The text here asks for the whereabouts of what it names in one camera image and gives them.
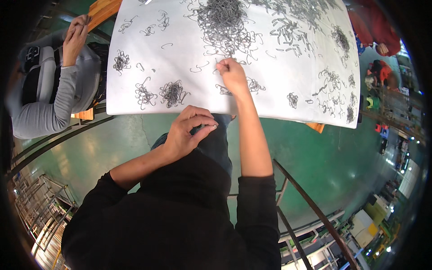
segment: person in red jacket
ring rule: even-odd
[[[392,71],[391,67],[383,60],[375,60],[366,75],[374,74],[375,85],[377,86],[377,83],[380,82],[380,86],[383,86],[384,80],[388,79]]]
[[[365,47],[372,47],[373,42],[378,44],[375,49],[382,56],[392,56],[399,52],[400,37],[374,1],[354,1],[359,6],[351,8],[348,15],[358,40],[359,55]]]

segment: white paper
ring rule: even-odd
[[[259,116],[356,128],[360,94],[359,58],[356,40],[352,35],[353,29],[343,2],[336,0],[341,9],[329,8],[326,10],[327,14],[323,13],[319,22],[323,33],[314,33],[313,29],[309,30],[307,22],[295,19],[287,13],[286,18],[297,22],[298,30],[307,34],[311,46],[311,51],[305,51],[307,47],[303,41],[294,41],[302,50],[299,57],[295,56],[292,50],[285,51],[292,46],[283,44],[282,37],[279,45],[277,36],[270,35],[272,30],[277,30],[280,26],[273,26],[272,21],[283,18],[282,14],[274,14],[272,10],[267,13],[262,6],[243,3],[249,6],[243,8],[248,18],[244,19],[244,26],[255,36],[255,42],[248,47],[247,54],[237,50],[232,57],[239,62],[246,62],[246,65],[243,65],[246,76],[266,89],[252,93]],[[201,28],[192,20],[196,18],[185,17],[193,14],[191,10],[198,6],[198,1],[193,0],[183,3],[180,0],[153,0],[148,5],[139,0],[123,0],[109,52],[108,114],[178,113],[187,105],[207,108],[212,113],[236,113],[233,97],[221,95],[219,88],[215,86],[223,86],[219,72],[214,70],[216,62],[225,57],[217,54],[205,56],[214,52],[214,49],[206,46],[203,41]],[[168,26],[165,27],[162,22],[167,17]],[[340,59],[343,51],[337,47],[331,35],[334,25],[342,29],[350,43],[346,67]],[[113,67],[114,58],[120,51],[129,56],[127,67],[130,68],[117,71]],[[340,83],[336,89],[332,89],[332,84],[326,81],[326,72],[318,77],[324,69],[330,73],[334,71],[339,76]],[[348,83],[350,75],[354,78],[355,86]],[[137,84],[142,84],[147,77],[150,79],[143,85],[148,92],[158,95],[150,100],[152,105],[139,104],[137,98]],[[182,104],[168,108],[167,102],[161,103],[163,97],[160,95],[160,88],[177,80],[181,80],[181,86],[190,95],[184,97]],[[326,84],[324,91],[319,92]],[[297,96],[296,108],[289,105],[287,96],[290,93]],[[354,113],[351,122],[346,117],[350,103]]]

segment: right hand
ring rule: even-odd
[[[189,132],[201,124],[206,126],[192,136]],[[209,110],[189,105],[172,122],[165,143],[158,147],[169,163],[175,162],[192,152],[217,125]]]
[[[388,53],[388,49],[387,46],[384,43],[381,43],[377,46],[377,51],[381,54],[381,55],[386,55]]]
[[[222,59],[216,64],[223,83],[234,97],[250,95],[245,71],[242,66],[232,58]]]
[[[66,39],[63,42],[63,66],[70,67],[76,64],[81,48],[84,46],[89,27],[87,25],[77,25],[73,31],[67,32]]]

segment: green epoxy floor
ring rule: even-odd
[[[86,13],[91,2],[70,1],[62,8],[77,14]],[[53,28],[61,25],[62,23],[58,23]],[[109,26],[105,25],[104,31],[111,34]],[[392,67],[397,64],[394,57],[381,57],[374,50],[368,49],[359,61],[362,79],[368,63],[375,59],[385,59]],[[362,94],[367,94],[364,83]],[[61,183],[68,184],[78,204],[81,204],[101,175],[148,152],[150,145],[169,130],[176,116],[115,116],[113,120],[85,131],[44,153],[29,165],[29,169],[36,176],[45,173]],[[106,115],[96,115],[95,119],[104,117]],[[364,203],[371,191],[379,190],[387,181],[385,175],[394,172],[385,161],[386,157],[378,153],[381,138],[374,131],[375,121],[369,118],[364,117],[355,130],[326,125],[322,134],[296,122],[263,118],[261,123],[272,158],[276,158],[284,166],[325,214],[342,208],[346,211],[345,217],[349,217]],[[37,140],[16,139],[16,143],[26,148]],[[237,177],[240,176],[237,120],[228,128],[228,141],[229,156],[233,163],[231,193],[236,193]],[[283,177],[277,169],[275,173],[280,188]],[[236,200],[228,201],[231,221],[234,224],[236,204]],[[290,185],[280,206],[293,228],[318,219]]]

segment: black sweater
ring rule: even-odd
[[[274,177],[238,179],[235,229],[230,181],[197,150],[133,194],[106,173],[66,226],[63,256],[73,270],[280,269]]]

